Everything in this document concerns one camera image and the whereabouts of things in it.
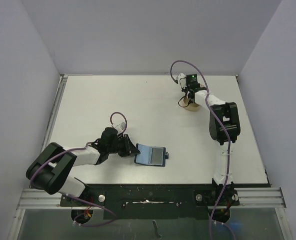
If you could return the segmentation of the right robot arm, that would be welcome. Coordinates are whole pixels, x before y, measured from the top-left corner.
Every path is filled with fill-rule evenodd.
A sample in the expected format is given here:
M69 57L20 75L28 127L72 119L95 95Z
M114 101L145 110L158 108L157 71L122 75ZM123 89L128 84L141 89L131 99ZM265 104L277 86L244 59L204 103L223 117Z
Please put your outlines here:
M180 84L184 107L202 106L210 112L209 133L216 142L216 166L213 180L217 185L230 185L233 182L231 156L233 145L241 133L238 107L235 102L223 101L210 93L198 82L196 74L176 77Z

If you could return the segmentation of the blue card holder wallet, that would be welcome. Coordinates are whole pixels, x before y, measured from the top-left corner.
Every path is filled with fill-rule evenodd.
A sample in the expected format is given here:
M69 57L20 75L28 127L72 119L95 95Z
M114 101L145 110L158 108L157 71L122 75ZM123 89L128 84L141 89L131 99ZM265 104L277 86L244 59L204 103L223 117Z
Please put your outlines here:
M136 147L140 154L135 156L135 164L151 167L164 167L166 165L169 153L165 147L146 146L139 143L136 144Z

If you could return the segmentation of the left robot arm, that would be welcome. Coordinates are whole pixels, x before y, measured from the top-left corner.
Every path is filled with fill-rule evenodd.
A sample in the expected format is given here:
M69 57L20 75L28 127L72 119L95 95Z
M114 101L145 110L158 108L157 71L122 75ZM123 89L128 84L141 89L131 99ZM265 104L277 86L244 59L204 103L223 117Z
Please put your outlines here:
M66 149L56 142L50 143L28 167L25 176L31 187L50 195L70 195L76 204L82 206L88 203L90 193L86 190L85 183L69 176L70 171L76 166L100 165L111 154L124 158L136 156L140 154L140 150L127 134L107 127L100 138L87 142L84 147Z

